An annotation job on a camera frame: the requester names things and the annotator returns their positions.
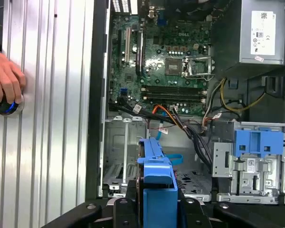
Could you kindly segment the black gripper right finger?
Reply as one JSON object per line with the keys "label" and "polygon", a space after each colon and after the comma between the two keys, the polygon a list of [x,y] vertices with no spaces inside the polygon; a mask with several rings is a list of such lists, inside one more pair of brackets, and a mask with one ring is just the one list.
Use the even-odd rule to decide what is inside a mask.
{"label": "black gripper right finger", "polygon": [[239,205],[220,202],[208,216],[199,200],[184,198],[179,201],[180,228],[278,228],[274,222]]}

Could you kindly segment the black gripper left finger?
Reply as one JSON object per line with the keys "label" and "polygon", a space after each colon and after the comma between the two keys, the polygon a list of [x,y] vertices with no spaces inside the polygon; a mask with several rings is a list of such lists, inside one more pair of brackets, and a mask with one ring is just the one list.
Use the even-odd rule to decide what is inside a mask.
{"label": "black gripper left finger", "polygon": [[108,200],[105,206],[97,201],[84,202],[60,217],[45,228],[137,228],[136,181],[128,184],[124,198]]}

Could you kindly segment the person's hand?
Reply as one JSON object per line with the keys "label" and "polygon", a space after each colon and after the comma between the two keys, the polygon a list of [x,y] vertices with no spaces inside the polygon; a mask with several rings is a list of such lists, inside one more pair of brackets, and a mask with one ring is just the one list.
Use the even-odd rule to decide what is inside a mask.
{"label": "person's hand", "polygon": [[5,96],[9,104],[20,104],[25,85],[26,79],[21,69],[0,53],[0,102]]}

